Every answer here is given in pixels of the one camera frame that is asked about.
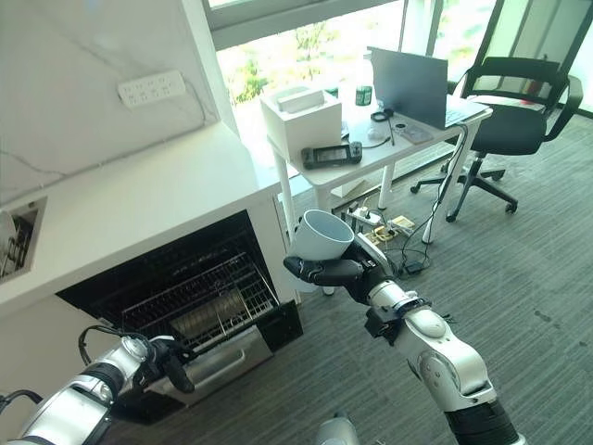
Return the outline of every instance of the white cup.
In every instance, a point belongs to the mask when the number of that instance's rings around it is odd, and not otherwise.
[[[352,229],[332,213],[307,210],[288,249],[288,256],[308,261],[335,260],[342,256],[353,240]],[[313,292],[317,289],[317,286],[288,274],[296,290]]]

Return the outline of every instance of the office chair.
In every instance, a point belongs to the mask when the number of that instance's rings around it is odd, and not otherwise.
[[[486,57],[483,63],[467,70],[461,79],[461,82],[465,80],[462,97],[477,96],[479,99],[483,96],[495,96],[509,100],[504,104],[488,104],[492,107],[492,116],[482,121],[473,140],[472,150],[477,155],[469,170],[459,177],[458,182],[464,187],[457,207],[447,216],[448,222],[456,220],[463,200],[473,185],[507,201],[507,212],[514,213],[517,210],[517,199],[492,182],[502,178],[505,171],[480,172],[482,161],[489,153],[504,156],[531,155],[539,150],[543,142],[558,136],[583,99],[580,81],[560,73],[559,67],[559,63],[547,60]],[[567,88],[566,104],[551,130],[546,133],[548,119]],[[446,171],[447,164],[441,168],[441,172]],[[444,175],[422,179],[410,191],[418,193],[422,185],[440,184],[443,180]]]

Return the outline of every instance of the charger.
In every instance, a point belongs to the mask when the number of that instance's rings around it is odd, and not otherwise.
[[[418,273],[423,271],[424,266],[419,261],[412,261],[409,264],[404,264],[404,269],[409,275],[417,275]]]

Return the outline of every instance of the laptop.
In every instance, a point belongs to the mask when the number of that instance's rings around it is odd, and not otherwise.
[[[487,105],[447,94],[446,60],[369,46],[377,101],[439,129],[465,121]]]

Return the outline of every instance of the white countertop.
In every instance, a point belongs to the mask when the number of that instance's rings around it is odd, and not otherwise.
[[[32,268],[0,285],[0,318],[279,191],[218,122],[13,201],[47,197]]]

